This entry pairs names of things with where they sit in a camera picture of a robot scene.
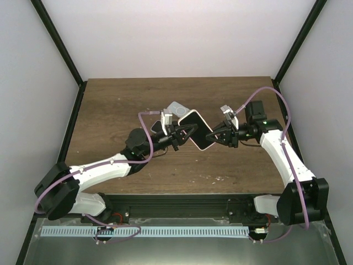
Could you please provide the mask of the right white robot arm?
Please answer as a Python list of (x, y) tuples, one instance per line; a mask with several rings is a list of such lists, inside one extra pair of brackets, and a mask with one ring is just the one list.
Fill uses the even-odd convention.
[(258, 222), (265, 214), (287, 225), (321, 221), (327, 213), (329, 184), (317, 178), (294, 152), (284, 129), (276, 119), (268, 119), (260, 100), (245, 106), (245, 123), (240, 123), (230, 106), (221, 111), (225, 120), (218, 124), (207, 140), (237, 148), (239, 142), (254, 139), (267, 152), (284, 183), (281, 195), (259, 195), (245, 208), (246, 218)]

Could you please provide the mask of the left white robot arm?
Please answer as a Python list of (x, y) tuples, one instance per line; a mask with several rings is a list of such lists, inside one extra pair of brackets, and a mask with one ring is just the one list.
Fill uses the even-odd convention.
[(68, 166), (56, 163), (34, 189), (38, 200), (35, 211), (49, 220), (67, 214), (88, 214), (106, 223), (113, 210), (103, 193), (88, 194), (85, 190), (115, 178), (139, 172), (153, 157), (154, 152), (171, 146), (178, 150), (197, 131), (196, 124), (178, 125), (173, 122), (165, 131), (150, 135), (148, 131), (133, 129), (125, 148), (112, 157), (91, 164)]

